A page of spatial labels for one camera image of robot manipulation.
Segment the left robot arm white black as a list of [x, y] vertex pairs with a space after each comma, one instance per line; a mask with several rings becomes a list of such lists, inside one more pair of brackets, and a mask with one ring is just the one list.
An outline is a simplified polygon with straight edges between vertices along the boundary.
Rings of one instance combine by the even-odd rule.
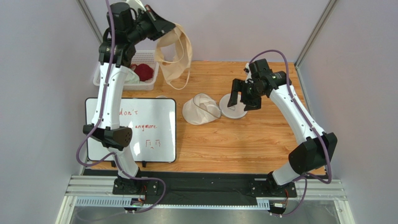
[[133, 131], [121, 126], [119, 111], [123, 86], [139, 42], [155, 41], [175, 28], [175, 24], [155, 13], [139, 0], [108, 4], [105, 30], [99, 47], [100, 88], [97, 107], [83, 133], [106, 148], [118, 168], [113, 194], [136, 195], [143, 192], [143, 179], [129, 144]]

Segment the beige bra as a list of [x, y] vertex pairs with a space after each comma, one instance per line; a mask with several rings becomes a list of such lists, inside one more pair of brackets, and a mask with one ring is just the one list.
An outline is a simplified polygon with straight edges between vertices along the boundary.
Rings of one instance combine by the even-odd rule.
[[[172, 60], [165, 59], [162, 48], [174, 45], [175, 54]], [[182, 90], [188, 84], [190, 77], [190, 69], [192, 63], [192, 44], [185, 33], [185, 29], [180, 24], [175, 24], [175, 28], [161, 37], [155, 49], [154, 60], [159, 64], [164, 80], [173, 89]], [[186, 82], [183, 87], [177, 88], [173, 86], [172, 81], [180, 78], [180, 76], [188, 70]]]

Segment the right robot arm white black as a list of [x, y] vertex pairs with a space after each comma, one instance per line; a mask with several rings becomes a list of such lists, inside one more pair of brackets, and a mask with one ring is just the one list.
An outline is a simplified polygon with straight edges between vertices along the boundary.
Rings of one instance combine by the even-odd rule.
[[262, 97], [266, 96], [283, 114], [298, 144], [290, 152], [288, 161], [270, 172], [264, 183], [267, 194], [279, 196], [286, 193], [295, 180], [311, 175], [311, 171], [330, 168], [338, 140], [334, 133], [325, 132], [311, 117], [286, 72], [273, 72], [266, 59], [248, 63], [244, 70], [249, 78], [232, 81], [228, 107], [241, 102], [245, 111], [259, 110]]

